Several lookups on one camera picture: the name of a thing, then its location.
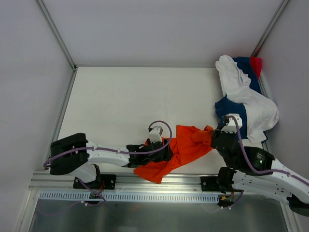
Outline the orange t shirt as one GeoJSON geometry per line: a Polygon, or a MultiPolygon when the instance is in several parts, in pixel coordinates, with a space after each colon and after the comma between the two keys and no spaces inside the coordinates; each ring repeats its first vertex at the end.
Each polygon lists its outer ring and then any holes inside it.
{"type": "Polygon", "coordinates": [[[209,153],[211,148],[211,133],[214,129],[206,126],[199,129],[195,126],[176,126],[176,137],[169,143],[173,152],[170,161],[150,162],[134,170],[138,177],[160,184],[164,176],[171,171],[187,165],[209,153]]]}

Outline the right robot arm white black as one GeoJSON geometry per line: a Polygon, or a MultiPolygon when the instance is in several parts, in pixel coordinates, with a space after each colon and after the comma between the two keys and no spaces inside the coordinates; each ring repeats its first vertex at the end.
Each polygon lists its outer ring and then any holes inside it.
{"type": "Polygon", "coordinates": [[[232,189],[272,198],[301,216],[309,215],[309,181],[284,166],[262,148],[244,146],[234,132],[220,128],[211,133],[211,147],[225,162],[220,168],[217,188],[232,189]]]}

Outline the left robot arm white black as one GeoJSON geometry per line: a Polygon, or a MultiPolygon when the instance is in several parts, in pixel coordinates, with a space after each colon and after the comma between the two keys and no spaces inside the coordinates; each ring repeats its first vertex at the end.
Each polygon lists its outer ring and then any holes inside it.
{"type": "Polygon", "coordinates": [[[169,161],[173,154],[170,141],[159,132],[151,132],[145,144],[111,148],[91,143],[84,133],[77,133],[51,143],[50,159],[44,167],[52,175],[74,176],[74,189],[114,189],[116,176],[101,175],[98,163],[135,169],[151,162],[169,161]]]}

